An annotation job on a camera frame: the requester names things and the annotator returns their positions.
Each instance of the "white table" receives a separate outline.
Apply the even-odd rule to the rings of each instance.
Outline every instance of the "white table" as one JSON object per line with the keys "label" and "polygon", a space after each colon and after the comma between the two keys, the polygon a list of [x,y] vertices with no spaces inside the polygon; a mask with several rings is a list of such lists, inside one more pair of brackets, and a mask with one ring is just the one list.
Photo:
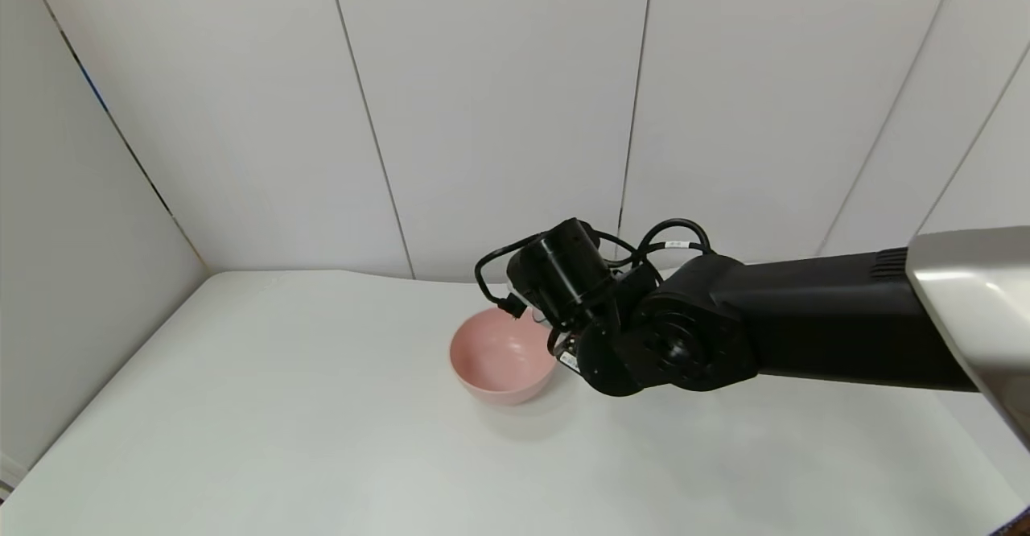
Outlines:
{"label": "white table", "polygon": [[490,407],[475,286],[205,283],[4,504],[4,536],[986,534],[1023,503],[932,394],[758,377]]}

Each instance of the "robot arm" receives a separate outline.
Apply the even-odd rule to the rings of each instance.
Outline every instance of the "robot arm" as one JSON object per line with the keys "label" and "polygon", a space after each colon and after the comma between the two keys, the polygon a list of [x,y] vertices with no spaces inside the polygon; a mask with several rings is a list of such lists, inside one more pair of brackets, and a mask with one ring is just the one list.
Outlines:
{"label": "robot arm", "polygon": [[[701,254],[663,281],[647,255],[666,245],[651,241],[674,226],[694,231],[698,242],[686,245]],[[551,353],[602,393],[626,396],[665,383],[710,391],[758,373],[980,389],[1024,442],[1030,437],[1030,271],[1017,279],[1011,270],[1030,262],[1028,228],[929,235],[908,248],[755,265],[716,254],[691,221],[666,221],[636,248],[621,243],[630,252],[622,261],[600,256],[603,238],[621,242],[570,219],[476,265],[484,295],[514,316],[527,306],[540,309],[553,329]],[[991,244],[997,252],[985,253]],[[509,253],[512,295],[500,299],[486,290],[481,270]],[[1000,279],[983,278],[992,261],[1009,268],[1004,293]],[[949,277],[966,277],[967,289],[959,291],[969,297],[972,284],[995,289],[986,287],[970,302]],[[935,307],[975,314],[941,317]],[[983,323],[989,314],[994,323]],[[955,325],[977,349],[991,339],[986,332],[1004,325],[996,338],[1017,368],[1000,370],[1008,375],[995,376],[994,384],[985,380],[983,367],[992,361],[983,353],[974,354],[978,364],[970,361],[953,336]]]}

